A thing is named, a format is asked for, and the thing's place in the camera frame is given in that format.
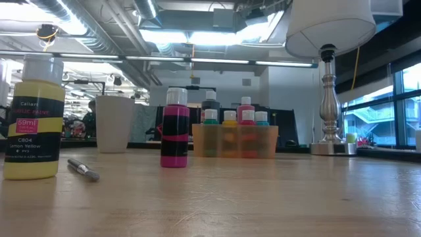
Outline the person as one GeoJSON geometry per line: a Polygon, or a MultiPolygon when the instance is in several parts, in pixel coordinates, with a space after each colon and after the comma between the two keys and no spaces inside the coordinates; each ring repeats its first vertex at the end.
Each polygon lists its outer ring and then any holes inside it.
{"type": "Polygon", "coordinates": [[[91,110],[82,119],[85,125],[85,138],[96,137],[96,104],[95,100],[91,100],[88,103],[88,107],[91,110]]]}

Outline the grey partition panel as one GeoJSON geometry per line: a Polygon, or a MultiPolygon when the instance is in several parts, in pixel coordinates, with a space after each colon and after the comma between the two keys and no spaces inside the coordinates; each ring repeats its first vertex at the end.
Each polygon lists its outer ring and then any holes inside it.
{"type": "Polygon", "coordinates": [[[157,107],[135,104],[130,130],[130,142],[145,143],[152,135],[146,134],[155,127],[157,107]]]}

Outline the silver table lamp white shade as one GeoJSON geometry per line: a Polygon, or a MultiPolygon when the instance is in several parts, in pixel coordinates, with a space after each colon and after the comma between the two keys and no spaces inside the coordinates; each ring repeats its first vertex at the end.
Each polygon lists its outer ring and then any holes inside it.
{"type": "Polygon", "coordinates": [[[310,144],[311,154],[357,153],[356,143],[343,141],[338,135],[341,104],[335,92],[335,56],[357,49],[375,33],[370,0],[293,0],[285,50],[297,58],[321,59],[325,68],[320,105],[324,137],[310,144]]]}

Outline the small sky blue paint bottle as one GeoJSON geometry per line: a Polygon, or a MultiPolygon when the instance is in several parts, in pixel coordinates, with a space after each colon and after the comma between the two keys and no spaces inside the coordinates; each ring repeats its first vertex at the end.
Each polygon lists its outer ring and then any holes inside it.
{"type": "Polygon", "coordinates": [[[266,111],[257,111],[255,113],[255,122],[257,128],[257,147],[260,158],[268,156],[268,113],[266,111]]]}

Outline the small red object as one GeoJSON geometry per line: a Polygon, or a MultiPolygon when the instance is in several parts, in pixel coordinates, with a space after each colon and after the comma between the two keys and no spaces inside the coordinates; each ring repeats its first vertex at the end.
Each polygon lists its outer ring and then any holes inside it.
{"type": "Polygon", "coordinates": [[[372,134],[369,134],[367,136],[360,136],[359,138],[357,138],[357,146],[358,147],[362,147],[362,146],[375,146],[376,143],[374,141],[374,136],[372,134]]]}

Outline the black yellow ceiling device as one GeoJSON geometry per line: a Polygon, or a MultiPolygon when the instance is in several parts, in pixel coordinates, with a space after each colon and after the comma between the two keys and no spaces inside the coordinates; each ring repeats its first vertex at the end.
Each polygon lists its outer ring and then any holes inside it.
{"type": "Polygon", "coordinates": [[[40,28],[36,30],[36,36],[40,40],[40,45],[43,48],[43,52],[54,44],[54,41],[59,32],[59,28],[52,24],[42,24],[40,28]]]}

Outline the tall salmon pink paint bottle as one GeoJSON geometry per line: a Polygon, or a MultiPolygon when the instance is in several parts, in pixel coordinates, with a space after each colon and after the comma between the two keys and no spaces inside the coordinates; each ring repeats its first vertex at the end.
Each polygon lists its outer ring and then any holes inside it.
{"type": "Polygon", "coordinates": [[[237,114],[242,115],[245,110],[255,110],[255,107],[251,105],[251,97],[242,97],[241,105],[237,108],[237,114]]]}

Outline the black office chair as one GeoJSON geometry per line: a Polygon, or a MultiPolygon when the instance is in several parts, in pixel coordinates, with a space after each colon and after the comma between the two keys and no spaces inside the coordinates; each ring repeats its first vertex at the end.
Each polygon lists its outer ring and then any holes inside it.
{"type": "Polygon", "coordinates": [[[8,136],[10,107],[0,105],[0,135],[8,136]]]}

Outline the small magenta paint bottle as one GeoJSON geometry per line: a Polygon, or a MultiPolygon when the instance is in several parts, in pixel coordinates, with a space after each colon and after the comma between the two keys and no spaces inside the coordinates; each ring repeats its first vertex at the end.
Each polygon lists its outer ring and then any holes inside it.
{"type": "Polygon", "coordinates": [[[169,88],[162,118],[161,167],[186,167],[188,141],[187,90],[185,88],[169,88]]]}

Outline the translucent orange tray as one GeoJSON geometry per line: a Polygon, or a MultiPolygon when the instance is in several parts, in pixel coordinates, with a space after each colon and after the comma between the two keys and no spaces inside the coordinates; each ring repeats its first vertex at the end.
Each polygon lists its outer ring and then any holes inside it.
{"type": "Polygon", "coordinates": [[[197,157],[272,159],[277,126],[194,124],[193,152],[197,157]]]}

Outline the small green paint bottle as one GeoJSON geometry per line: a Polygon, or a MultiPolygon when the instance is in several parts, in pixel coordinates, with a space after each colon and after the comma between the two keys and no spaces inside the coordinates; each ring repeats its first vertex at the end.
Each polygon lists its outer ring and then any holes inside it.
{"type": "Polygon", "coordinates": [[[205,157],[216,157],[218,138],[218,111],[216,109],[205,110],[203,122],[203,152],[205,157]]]}

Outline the black paintbrush silver ferrule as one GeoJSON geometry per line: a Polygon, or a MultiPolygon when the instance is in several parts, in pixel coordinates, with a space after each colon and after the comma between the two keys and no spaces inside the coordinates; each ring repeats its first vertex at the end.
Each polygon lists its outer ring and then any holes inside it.
{"type": "Polygon", "coordinates": [[[100,176],[97,172],[91,170],[87,165],[75,160],[75,159],[68,159],[67,163],[70,167],[72,167],[77,173],[85,176],[87,179],[93,182],[97,182],[100,179],[100,176]]]}

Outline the black partition panel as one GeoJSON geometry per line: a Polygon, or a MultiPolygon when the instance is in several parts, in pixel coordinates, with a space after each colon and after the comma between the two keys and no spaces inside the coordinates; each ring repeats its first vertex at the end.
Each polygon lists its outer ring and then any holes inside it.
{"type": "MultiPolygon", "coordinates": [[[[296,145],[299,145],[299,139],[297,134],[297,125],[295,121],[294,110],[278,110],[271,109],[269,107],[263,107],[258,104],[252,104],[255,107],[255,111],[266,111],[268,113],[268,122],[270,126],[278,127],[278,140],[276,147],[285,147],[287,141],[294,141],[296,145]]],[[[159,128],[162,126],[163,121],[163,110],[164,106],[159,106],[156,113],[155,125],[152,126],[147,134],[153,135],[153,138],[149,140],[161,141],[161,131],[159,128]]],[[[223,112],[224,111],[236,111],[236,108],[220,108],[219,121],[222,124],[224,120],[223,112]]],[[[189,108],[190,116],[190,130],[189,135],[192,136],[192,124],[201,123],[201,108],[189,108]]]]}

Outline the white cup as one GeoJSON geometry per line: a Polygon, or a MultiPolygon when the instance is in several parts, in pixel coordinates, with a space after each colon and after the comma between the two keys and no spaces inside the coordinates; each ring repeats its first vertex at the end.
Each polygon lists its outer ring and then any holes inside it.
{"type": "Polygon", "coordinates": [[[96,105],[96,141],[100,153],[124,153],[130,140],[135,101],[100,95],[96,105]]]}

